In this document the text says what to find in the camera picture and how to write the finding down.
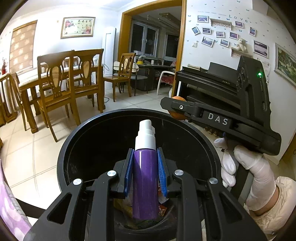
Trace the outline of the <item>cream sleeve right forearm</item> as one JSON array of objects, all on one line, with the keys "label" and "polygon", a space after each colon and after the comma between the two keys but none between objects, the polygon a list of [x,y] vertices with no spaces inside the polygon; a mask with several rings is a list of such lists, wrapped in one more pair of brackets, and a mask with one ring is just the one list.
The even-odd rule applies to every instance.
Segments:
[{"label": "cream sleeve right forearm", "polygon": [[279,197],[272,209],[261,216],[256,216],[244,205],[245,210],[261,228],[268,240],[273,240],[286,224],[295,208],[296,201],[294,180],[289,177],[279,176],[275,183],[279,189]]}]

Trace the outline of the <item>white-gloved right hand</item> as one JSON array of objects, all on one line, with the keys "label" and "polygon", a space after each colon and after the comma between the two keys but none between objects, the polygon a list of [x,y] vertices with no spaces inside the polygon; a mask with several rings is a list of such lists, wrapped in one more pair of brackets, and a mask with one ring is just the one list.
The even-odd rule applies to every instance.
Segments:
[{"label": "white-gloved right hand", "polygon": [[[237,167],[229,153],[227,142],[224,138],[217,138],[214,146],[224,150],[221,160],[223,186],[233,187],[236,184],[234,174]],[[269,162],[262,154],[252,152],[240,145],[234,148],[234,157],[239,164],[253,174],[253,182],[245,204],[256,216],[266,213],[274,207],[279,197],[279,189]]]}]

